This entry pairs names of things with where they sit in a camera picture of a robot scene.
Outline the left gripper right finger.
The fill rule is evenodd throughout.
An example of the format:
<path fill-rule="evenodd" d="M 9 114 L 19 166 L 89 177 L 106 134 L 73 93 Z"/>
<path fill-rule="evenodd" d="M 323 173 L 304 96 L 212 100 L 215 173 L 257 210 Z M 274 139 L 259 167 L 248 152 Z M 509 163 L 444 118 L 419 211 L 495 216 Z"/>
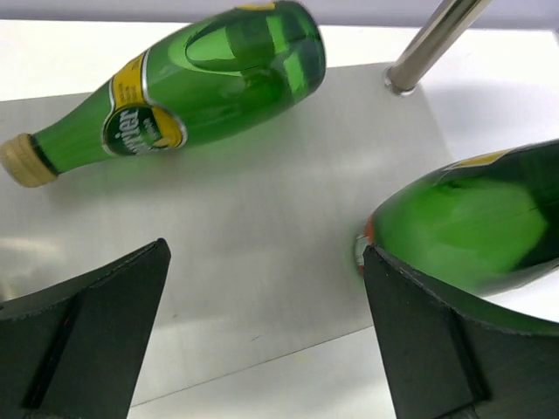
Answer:
<path fill-rule="evenodd" d="M 558 325 L 475 297 L 372 244 L 364 283 L 398 418 L 556 418 Z"/>

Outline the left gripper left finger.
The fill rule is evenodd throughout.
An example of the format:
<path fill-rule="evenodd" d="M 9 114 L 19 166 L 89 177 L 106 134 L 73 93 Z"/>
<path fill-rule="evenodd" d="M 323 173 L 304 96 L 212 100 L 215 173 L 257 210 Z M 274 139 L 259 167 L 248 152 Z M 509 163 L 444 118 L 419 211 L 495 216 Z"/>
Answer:
<path fill-rule="evenodd" d="M 2 302 L 1 416 L 127 417 L 170 259 L 159 238 Z"/>

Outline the green glass bottle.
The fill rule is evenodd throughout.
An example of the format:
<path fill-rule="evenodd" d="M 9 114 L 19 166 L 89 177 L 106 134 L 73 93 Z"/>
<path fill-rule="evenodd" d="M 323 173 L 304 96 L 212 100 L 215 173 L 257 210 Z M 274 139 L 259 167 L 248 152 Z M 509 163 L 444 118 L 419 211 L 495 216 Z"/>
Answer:
<path fill-rule="evenodd" d="M 35 188 L 99 161 L 217 141 L 292 108 L 325 72 L 321 33 L 303 4 L 244 4 L 173 32 L 65 117 L 7 140 L 1 164 Z"/>
<path fill-rule="evenodd" d="M 521 287 L 558 268 L 558 142 L 448 164 L 379 205 L 356 237 L 358 271 L 376 244 L 475 295 Z"/>

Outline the green glass bottle front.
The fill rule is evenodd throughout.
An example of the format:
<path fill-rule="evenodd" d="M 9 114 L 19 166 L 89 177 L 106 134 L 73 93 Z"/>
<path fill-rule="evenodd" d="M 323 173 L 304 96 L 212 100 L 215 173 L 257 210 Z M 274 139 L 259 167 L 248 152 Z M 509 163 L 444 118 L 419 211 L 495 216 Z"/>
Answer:
<path fill-rule="evenodd" d="M 1 164 L 35 188 L 99 161 L 217 141 L 292 108 L 325 72 L 321 33 L 303 4 L 244 4 L 173 32 L 65 117 L 7 140 Z"/>

